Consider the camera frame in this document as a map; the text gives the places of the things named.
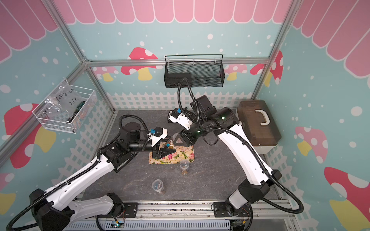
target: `mushroom wall decal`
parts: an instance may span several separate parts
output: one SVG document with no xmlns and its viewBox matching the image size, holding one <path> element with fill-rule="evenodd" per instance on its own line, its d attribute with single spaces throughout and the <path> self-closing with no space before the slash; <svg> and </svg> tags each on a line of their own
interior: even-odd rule
<svg viewBox="0 0 370 231">
<path fill-rule="evenodd" d="M 328 146 L 323 131 L 306 127 L 296 127 L 296 135 L 294 137 L 303 139 L 301 143 L 297 144 L 302 155 L 307 156 L 308 152 L 313 150 L 320 164 L 325 161 Z"/>
<path fill-rule="evenodd" d="M 270 69 L 270 71 L 267 74 L 267 77 L 265 79 L 264 84 L 265 84 L 266 87 L 270 86 L 270 81 L 271 81 L 272 76 L 274 76 L 274 80 L 275 80 L 276 84 L 280 83 L 281 77 L 283 75 L 283 68 L 284 68 L 283 64 L 284 64 L 283 63 L 283 53 L 281 51 L 279 51 L 279 53 L 277 54 L 277 57 L 275 59 L 275 62 L 272 64 L 272 67 L 271 67 L 271 69 Z M 259 73 L 262 73 L 263 67 L 264 67 L 263 64 L 257 64 L 250 70 L 250 73 L 252 75 L 257 75 Z"/>
<path fill-rule="evenodd" d="M 36 103 L 28 103 L 15 106 L 4 115 L 6 135 L 3 139 L 8 139 L 18 127 L 32 114 L 32 110 L 37 107 Z M 57 134 L 44 129 L 41 124 L 27 136 L 23 143 L 10 156 L 11 164 L 14 168 L 22 168 L 31 159 L 34 144 L 40 146 L 43 152 L 48 152 L 53 146 Z"/>
<path fill-rule="evenodd" d="M 128 60 L 157 60 L 157 56 L 155 56 L 149 50 L 146 50 L 142 47 L 135 47 L 129 57 Z M 162 69 L 163 66 L 131 66 L 131 67 L 122 67 L 121 72 L 125 75 L 131 75 L 136 71 L 139 73 L 139 80 L 151 80 L 153 76 L 149 72 L 149 68 L 154 69 Z"/>
<path fill-rule="evenodd" d="M 93 72 L 96 74 L 98 79 L 102 79 L 106 82 L 113 81 L 112 76 L 110 73 L 118 74 L 118 70 L 115 67 L 93 67 Z"/>
<path fill-rule="evenodd" d="M 340 197 L 346 199 L 344 201 L 329 201 L 342 226 L 348 231 L 369 228 L 369 182 L 332 167 L 326 167 L 324 175 L 328 183 L 340 194 Z"/>
<path fill-rule="evenodd" d="M 223 68 L 225 75 L 229 75 L 226 80 L 236 80 L 236 73 L 247 73 L 248 69 L 245 64 L 230 64 Z"/>
</svg>

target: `white wire basket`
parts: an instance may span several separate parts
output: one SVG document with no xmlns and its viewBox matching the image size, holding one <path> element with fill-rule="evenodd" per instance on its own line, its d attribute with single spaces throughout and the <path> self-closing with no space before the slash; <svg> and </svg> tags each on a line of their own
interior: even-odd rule
<svg viewBox="0 0 370 231">
<path fill-rule="evenodd" d="M 74 90 L 86 101 L 85 104 L 70 123 L 66 121 L 70 118 L 71 114 L 66 110 L 61 110 L 58 115 L 53 118 L 49 118 L 48 108 L 50 107 L 50 103 L 45 103 L 45 101 L 56 90 L 56 88 L 54 88 L 54 90 L 32 111 L 45 129 L 76 134 L 77 130 L 82 126 L 84 120 L 98 101 L 95 90 L 75 85 L 71 85 L 71 87 L 73 87 Z"/>
</svg>

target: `white picket fence graphic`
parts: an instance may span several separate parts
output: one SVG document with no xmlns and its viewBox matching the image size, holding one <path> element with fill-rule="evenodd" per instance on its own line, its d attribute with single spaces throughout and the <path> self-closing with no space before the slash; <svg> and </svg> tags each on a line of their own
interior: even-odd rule
<svg viewBox="0 0 370 231">
<path fill-rule="evenodd" d="M 98 100 L 95 108 L 95 112 L 91 111 L 92 118 L 87 118 L 89 123 L 84 124 L 85 131 L 80 132 L 81 138 L 75 140 L 76 147 L 70 148 L 71 156 L 64 158 L 66 165 L 63 168 L 58 168 L 60 173 L 58 179 L 51 180 L 53 185 L 70 177 L 74 172 L 87 164 L 94 156 L 97 144 L 103 134 L 105 126 L 108 125 L 111 114 L 109 107 L 103 101 Z"/>
<path fill-rule="evenodd" d="M 277 145 L 269 153 L 267 153 L 268 165 L 271 166 L 272 169 L 278 169 L 281 172 L 282 177 L 279 182 L 293 192 L 294 195 L 296 195 L 303 203 L 303 206 L 305 207 L 304 212 L 295 215 L 301 230 L 309 231 L 313 229 L 314 231 L 317 231 L 317 225 L 319 222 L 311 217 L 309 213 L 311 206 L 303 201 L 302 196 L 304 191 L 298 189 L 298 178 L 292 176 L 292 166 L 287 165 L 287 156 L 283 155 L 282 150 L 283 146 Z M 283 199 L 289 200 L 293 209 L 298 209 L 299 206 L 290 196 L 288 196 L 280 188 L 278 188 L 278 190 L 280 191 L 280 194 L 283 195 Z"/>
<path fill-rule="evenodd" d="M 122 93 L 122 95 L 119 95 L 115 93 L 114 95 L 111 95 L 107 93 L 108 98 L 112 102 L 112 104 L 115 106 L 116 109 L 173 109 L 178 107 L 177 102 L 177 93 L 169 93 L 163 94 L 155 94 L 154 92 L 149 95 L 148 93 L 144 93 L 143 95 L 140 93 L 137 93 L 136 95 L 130 93 L 129 95 L 126 95 Z M 197 92 L 195 94 L 195 97 L 198 98 L 202 95 L 206 95 L 209 99 L 209 101 L 216 107 L 216 108 L 237 108 L 239 105 L 239 102 L 242 100 L 247 100 L 252 97 L 252 92 L 248 93 L 247 95 L 242 92 L 241 94 L 237 94 L 236 92 L 234 94 L 230 94 L 227 92 L 226 94 L 222 94 L 222 92 L 215 94 L 212 92 L 211 94 L 207 94 L 205 92 L 204 94 L 200 94 Z M 183 107 L 190 108 L 190 103 L 192 102 L 190 95 L 186 95 L 184 92 L 181 94 L 181 104 Z"/>
</svg>

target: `plastic cup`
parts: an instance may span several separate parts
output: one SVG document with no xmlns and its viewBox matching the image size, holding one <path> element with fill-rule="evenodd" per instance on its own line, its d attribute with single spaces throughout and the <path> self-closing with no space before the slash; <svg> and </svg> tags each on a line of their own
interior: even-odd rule
<svg viewBox="0 0 370 231">
<path fill-rule="evenodd" d="M 188 160 L 180 161 L 181 174 L 187 175 L 189 173 L 190 162 Z"/>
<path fill-rule="evenodd" d="M 160 195 L 164 195 L 166 193 L 164 184 L 160 179 L 153 181 L 152 188 L 154 191 L 158 192 Z"/>
</svg>

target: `floral tray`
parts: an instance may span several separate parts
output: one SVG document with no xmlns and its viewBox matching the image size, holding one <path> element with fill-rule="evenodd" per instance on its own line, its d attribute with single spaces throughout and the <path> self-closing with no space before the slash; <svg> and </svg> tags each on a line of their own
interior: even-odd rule
<svg viewBox="0 0 370 231">
<path fill-rule="evenodd" d="M 194 146 L 179 147 L 175 153 L 169 154 L 162 159 L 154 159 L 152 152 L 149 153 L 149 164 L 177 164 L 185 159 L 189 162 L 194 161 Z"/>
</svg>

